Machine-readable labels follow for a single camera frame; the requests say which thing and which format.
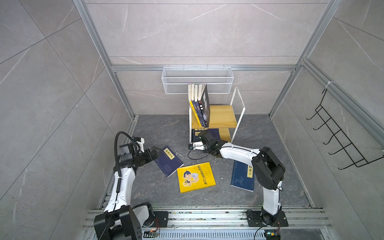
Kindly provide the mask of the yellow cartoon book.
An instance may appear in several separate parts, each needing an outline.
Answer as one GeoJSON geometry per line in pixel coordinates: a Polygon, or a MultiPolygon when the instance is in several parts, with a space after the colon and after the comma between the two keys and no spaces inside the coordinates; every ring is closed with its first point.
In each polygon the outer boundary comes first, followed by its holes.
{"type": "Polygon", "coordinates": [[[181,193],[200,190],[216,185],[209,162],[177,169],[181,193]]]}

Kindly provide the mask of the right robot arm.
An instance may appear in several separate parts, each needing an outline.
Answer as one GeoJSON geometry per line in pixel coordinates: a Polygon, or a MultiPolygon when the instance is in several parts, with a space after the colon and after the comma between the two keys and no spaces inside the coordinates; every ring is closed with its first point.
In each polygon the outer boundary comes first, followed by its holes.
{"type": "Polygon", "coordinates": [[[284,179],[285,167],[268,147],[250,149],[240,147],[224,140],[217,140],[210,131],[199,133],[200,141],[189,146],[191,150],[201,150],[217,158],[232,159],[253,167],[258,183],[263,187],[263,206],[261,221],[266,226],[273,226],[283,216],[280,192],[284,179]]]}

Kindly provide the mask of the purple portrait book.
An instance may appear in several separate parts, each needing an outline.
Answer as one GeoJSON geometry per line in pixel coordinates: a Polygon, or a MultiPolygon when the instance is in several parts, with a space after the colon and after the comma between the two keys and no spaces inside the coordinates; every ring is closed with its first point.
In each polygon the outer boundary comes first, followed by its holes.
{"type": "Polygon", "coordinates": [[[196,96],[197,96],[197,90],[196,90],[196,87],[198,85],[196,84],[192,84],[191,85],[191,102],[192,102],[192,105],[193,105],[193,110],[194,110],[194,114],[197,118],[197,122],[199,124],[200,127],[205,127],[205,123],[204,123],[204,120],[203,120],[203,117],[202,117],[202,114],[201,114],[201,110],[200,110],[200,105],[199,103],[196,101],[196,96]]]}
{"type": "Polygon", "coordinates": [[[195,84],[194,101],[195,101],[197,109],[198,109],[197,110],[197,114],[199,116],[201,126],[203,128],[206,128],[207,124],[206,124],[206,121],[204,120],[204,116],[203,116],[203,113],[202,113],[202,107],[200,106],[200,102],[199,102],[198,96],[199,96],[199,85],[195,84]]]}

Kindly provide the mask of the wooden two-tier shelf rack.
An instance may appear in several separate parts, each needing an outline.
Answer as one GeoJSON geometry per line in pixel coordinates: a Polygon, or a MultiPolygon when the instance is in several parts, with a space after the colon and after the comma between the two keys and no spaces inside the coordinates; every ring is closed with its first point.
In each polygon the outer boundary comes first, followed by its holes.
{"type": "MultiPolygon", "coordinates": [[[[211,105],[211,119],[209,123],[209,129],[218,129],[220,137],[232,143],[238,131],[239,125],[242,121],[242,118],[245,114],[246,107],[241,96],[240,90],[238,87],[235,87],[233,92],[232,100],[229,105],[211,105]],[[238,95],[240,103],[242,106],[242,112],[239,119],[236,119],[235,111],[233,108],[233,103],[235,96],[238,95]]],[[[196,129],[206,129],[199,126],[200,121],[196,118],[195,109],[192,108],[192,105],[189,104],[189,141],[190,144],[193,143],[195,134],[193,130],[196,129]]]]}

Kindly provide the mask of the black wall hook rack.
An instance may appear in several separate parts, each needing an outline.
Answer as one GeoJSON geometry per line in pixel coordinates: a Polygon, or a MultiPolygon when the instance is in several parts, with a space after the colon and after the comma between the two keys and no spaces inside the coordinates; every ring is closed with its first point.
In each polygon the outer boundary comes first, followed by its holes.
{"type": "Polygon", "coordinates": [[[341,126],[335,121],[331,114],[325,109],[323,101],[327,94],[327,89],[322,91],[322,98],[319,105],[315,108],[314,114],[306,118],[307,121],[311,121],[313,118],[321,120],[321,124],[317,128],[313,128],[313,131],[318,131],[322,128],[326,128],[331,136],[327,142],[323,142],[324,146],[335,143],[337,148],[333,152],[328,152],[329,156],[334,156],[340,152],[346,154],[347,159],[350,161],[345,167],[338,167],[338,170],[345,170],[350,167],[361,168],[363,166],[372,164],[379,160],[384,159],[384,155],[374,160],[368,160],[363,153],[357,148],[354,142],[349,138],[347,133],[341,128],[341,126]]]}

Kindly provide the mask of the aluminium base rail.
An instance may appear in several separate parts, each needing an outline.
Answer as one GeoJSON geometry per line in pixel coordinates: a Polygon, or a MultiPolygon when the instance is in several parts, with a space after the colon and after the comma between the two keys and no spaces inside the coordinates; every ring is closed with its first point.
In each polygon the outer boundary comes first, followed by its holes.
{"type": "Polygon", "coordinates": [[[143,228],[144,240],[336,240],[322,209],[283,207],[272,225],[256,207],[155,207],[157,221],[143,228]]]}

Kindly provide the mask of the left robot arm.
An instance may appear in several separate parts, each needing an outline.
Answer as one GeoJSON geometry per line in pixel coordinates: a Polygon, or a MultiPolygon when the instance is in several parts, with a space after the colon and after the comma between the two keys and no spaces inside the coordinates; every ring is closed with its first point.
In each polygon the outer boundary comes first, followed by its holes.
{"type": "Polygon", "coordinates": [[[117,146],[115,139],[114,185],[104,212],[94,220],[98,240],[141,240],[142,228],[159,227],[152,205],[131,205],[131,195],[138,167],[158,158],[154,148],[144,149],[145,140],[133,137],[133,143],[117,146]]]}

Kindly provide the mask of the dark blue book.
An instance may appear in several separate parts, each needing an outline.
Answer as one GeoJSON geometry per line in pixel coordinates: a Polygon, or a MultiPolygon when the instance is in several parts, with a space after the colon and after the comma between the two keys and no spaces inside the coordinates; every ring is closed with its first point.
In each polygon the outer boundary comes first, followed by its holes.
{"type": "MultiPolygon", "coordinates": [[[[199,134],[203,131],[205,131],[206,129],[192,129],[191,133],[192,133],[192,137],[191,137],[191,140],[193,143],[195,142],[200,142],[201,139],[199,137],[199,134]]],[[[212,136],[216,139],[216,140],[219,140],[221,137],[220,137],[220,133],[219,133],[219,129],[208,129],[210,131],[210,133],[212,134],[212,136]]]]}
{"type": "Polygon", "coordinates": [[[178,168],[184,166],[184,163],[168,146],[162,148],[155,162],[167,178],[175,173],[178,168]]]}

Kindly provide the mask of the blue book yellow label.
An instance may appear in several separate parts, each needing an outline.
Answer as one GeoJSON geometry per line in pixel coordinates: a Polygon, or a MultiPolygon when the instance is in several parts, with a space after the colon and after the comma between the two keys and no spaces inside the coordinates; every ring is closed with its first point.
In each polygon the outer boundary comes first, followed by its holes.
{"type": "Polygon", "coordinates": [[[255,177],[253,167],[239,161],[234,161],[231,186],[253,192],[254,183],[255,177]]]}

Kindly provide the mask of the black book white characters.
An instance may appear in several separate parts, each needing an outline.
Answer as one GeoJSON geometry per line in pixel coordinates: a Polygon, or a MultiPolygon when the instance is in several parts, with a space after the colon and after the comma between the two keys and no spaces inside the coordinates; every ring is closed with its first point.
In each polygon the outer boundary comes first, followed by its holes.
{"type": "Polygon", "coordinates": [[[209,104],[207,85],[199,85],[198,98],[199,98],[200,106],[202,107],[202,113],[204,116],[204,120],[206,121],[207,128],[208,128],[209,122],[210,122],[210,104],[209,104]]]}

